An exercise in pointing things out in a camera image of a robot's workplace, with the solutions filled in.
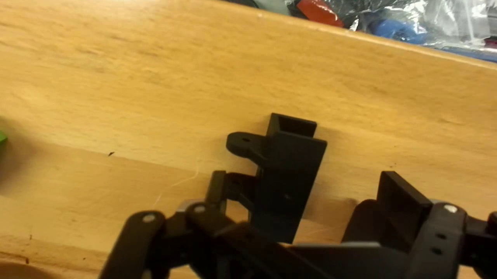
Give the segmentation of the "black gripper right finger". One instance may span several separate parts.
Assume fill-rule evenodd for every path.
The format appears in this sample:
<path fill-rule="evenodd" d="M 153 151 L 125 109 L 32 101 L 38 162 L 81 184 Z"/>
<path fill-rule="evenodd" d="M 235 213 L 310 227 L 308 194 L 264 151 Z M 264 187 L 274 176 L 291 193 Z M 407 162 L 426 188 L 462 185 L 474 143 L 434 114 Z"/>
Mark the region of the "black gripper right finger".
<path fill-rule="evenodd" d="M 376 242 L 406 256 L 403 279 L 457 279 L 462 266 L 497 279 L 496 213 L 487 221 L 432 202 L 395 171 L 383 171 L 375 201 L 353 211 L 344 242 Z"/>

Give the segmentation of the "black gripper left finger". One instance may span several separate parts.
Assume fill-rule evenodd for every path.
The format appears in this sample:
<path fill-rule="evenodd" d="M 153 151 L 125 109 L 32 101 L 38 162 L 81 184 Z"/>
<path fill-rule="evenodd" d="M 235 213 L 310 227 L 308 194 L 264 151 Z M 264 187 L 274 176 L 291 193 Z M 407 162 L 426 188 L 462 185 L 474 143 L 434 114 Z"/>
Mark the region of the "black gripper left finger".
<path fill-rule="evenodd" d="M 139 211 L 125 222 L 98 279 L 171 279 L 190 267 L 201 279 L 289 279 L 291 253 L 207 204 L 167 218 Z"/>

